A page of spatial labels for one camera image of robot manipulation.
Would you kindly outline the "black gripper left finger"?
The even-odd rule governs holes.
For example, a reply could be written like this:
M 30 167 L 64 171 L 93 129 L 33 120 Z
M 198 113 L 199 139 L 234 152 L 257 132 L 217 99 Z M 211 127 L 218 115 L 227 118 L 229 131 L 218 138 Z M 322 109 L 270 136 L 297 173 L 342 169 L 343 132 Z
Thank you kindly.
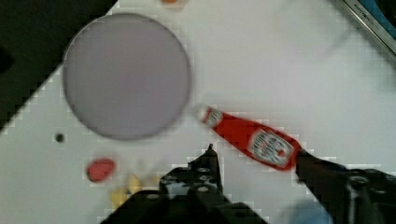
M 140 190 L 101 224 L 268 224 L 223 194 L 218 154 L 203 155 L 164 175 L 157 190 Z

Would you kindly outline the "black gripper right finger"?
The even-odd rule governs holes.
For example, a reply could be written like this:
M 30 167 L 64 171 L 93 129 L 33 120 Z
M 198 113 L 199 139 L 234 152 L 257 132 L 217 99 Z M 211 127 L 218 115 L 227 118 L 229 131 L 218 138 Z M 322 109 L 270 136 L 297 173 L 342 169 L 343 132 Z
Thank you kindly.
M 334 224 L 396 224 L 396 178 L 376 169 L 348 169 L 298 152 L 299 180 L 313 193 Z

